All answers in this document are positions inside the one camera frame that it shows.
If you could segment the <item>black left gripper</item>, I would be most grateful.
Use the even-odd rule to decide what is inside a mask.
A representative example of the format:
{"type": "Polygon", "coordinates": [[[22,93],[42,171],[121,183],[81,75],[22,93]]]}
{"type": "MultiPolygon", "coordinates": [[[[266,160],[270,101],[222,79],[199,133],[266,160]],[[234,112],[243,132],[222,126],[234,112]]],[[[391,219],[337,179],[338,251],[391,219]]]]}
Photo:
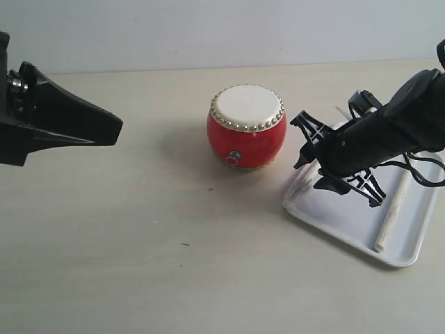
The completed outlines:
{"type": "Polygon", "coordinates": [[[123,121],[60,87],[30,62],[8,69],[10,35],[1,32],[1,163],[23,166],[52,148],[116,144],[123,121]]]}

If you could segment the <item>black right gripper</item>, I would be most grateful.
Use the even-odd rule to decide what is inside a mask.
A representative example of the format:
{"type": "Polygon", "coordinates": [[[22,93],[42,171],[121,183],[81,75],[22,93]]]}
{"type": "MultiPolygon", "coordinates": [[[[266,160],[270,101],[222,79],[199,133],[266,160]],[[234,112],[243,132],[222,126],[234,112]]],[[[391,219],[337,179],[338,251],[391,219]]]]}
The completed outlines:
{"type": "Polygon", "coordinates": [[[302,110],[291,122],[306,139],[293,167],[298,170],[314,160],[321,165],[315,189],[346,195],[354,191],[381,206],[386,193],[370,167],[410,150],[410,136],[397,128],[382,111],[355,118],[334,130],[302,110]]]}

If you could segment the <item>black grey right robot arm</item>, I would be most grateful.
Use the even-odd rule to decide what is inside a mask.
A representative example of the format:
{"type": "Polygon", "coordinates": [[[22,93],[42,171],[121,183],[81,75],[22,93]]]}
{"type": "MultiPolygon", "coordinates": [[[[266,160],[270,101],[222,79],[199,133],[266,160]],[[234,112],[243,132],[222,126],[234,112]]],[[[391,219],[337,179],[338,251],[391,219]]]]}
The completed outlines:
{"type": "Polygon", "coordinates": [[[372,92],[359,90],[348,100],[346,123],[333,128],[301,111],[290,123],[306,139],[294,164],[299,169],[317,161],[321,176],[315,189],[346,195],[349,191],[368,199],[370,207],[386,198],[372,171],[397,166],[421,186],[443,187],[415,167],[421,152],[444,150],[444,71],[422,70],[407,80],[386,103],[372,92]]]}

